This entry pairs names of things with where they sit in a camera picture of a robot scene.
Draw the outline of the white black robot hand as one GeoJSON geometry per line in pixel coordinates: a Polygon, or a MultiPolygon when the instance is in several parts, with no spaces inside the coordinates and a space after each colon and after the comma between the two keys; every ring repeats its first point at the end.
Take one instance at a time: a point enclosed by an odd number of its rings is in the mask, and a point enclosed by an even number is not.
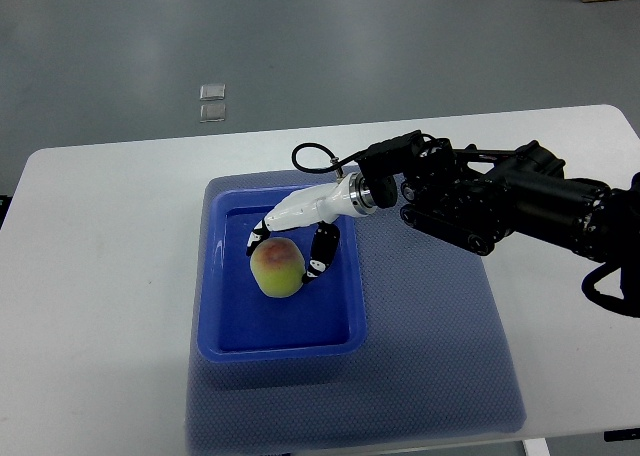
{"type": "Polygon", "coordinates": [[[310,262],[302,282],[307,284],[322,275],[332,264],[339,245],[340,231],[335,221],[341,216],[365,217],[376,211],[364,177],[350,173],[340,181],[299,189],[274,206],[256,224],[247,242],[251,256],[272,232],[283,232],[315,224],[310,262]]]}

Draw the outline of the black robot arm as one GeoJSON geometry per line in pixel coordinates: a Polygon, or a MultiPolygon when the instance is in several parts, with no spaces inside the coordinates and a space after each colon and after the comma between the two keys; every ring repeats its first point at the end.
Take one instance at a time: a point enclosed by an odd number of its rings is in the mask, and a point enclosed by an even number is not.
{"type": "Polygon", "coordinates": [[[420,131],[371,145],[355,161],[374,204],[406,200],[408,226],[485,256],[513,232],[597,262],[584,277],[588,300],[639,315],[639,179],[614,189],[568,179],[564,160],[532,141],[515,150],[455,149],[420,131]]]}

